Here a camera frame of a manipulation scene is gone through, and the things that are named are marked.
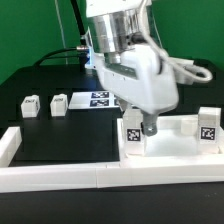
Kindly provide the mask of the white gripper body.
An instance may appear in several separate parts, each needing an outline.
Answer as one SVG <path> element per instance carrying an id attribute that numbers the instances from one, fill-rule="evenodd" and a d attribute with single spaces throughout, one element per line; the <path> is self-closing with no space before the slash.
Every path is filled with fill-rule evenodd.
<path id="1" fill-rule="evenodd" d="M 102 87 L 148 114 L 173 110 L 179 101 L 173 69 L 147 44 L 121 54 L 124 72 L 108 68 L 103 55 L 94 55 Z"/>

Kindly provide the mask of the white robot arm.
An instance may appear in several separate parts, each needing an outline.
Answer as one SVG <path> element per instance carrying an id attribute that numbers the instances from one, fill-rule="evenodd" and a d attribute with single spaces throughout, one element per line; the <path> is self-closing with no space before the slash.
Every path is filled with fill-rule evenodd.
<path id="1" fill-rule="evenodd" d="M 178 93 L 167 55 L 150 37 L 152 0 L 86 0 L 88 45 L 102 87 L 142 113 L 142 131 L 157 133 L 158 116 Z"/>

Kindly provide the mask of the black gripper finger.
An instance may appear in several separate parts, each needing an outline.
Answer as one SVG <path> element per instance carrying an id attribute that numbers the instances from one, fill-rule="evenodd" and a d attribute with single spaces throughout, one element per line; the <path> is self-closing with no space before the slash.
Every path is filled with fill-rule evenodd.
<path id="1" fill-rule="evenodd" d="M 153 136 L 157 134 L 157 118 L 158 116 L 153 114 L 143 114 L 142 131 L 146 136 Z"/>

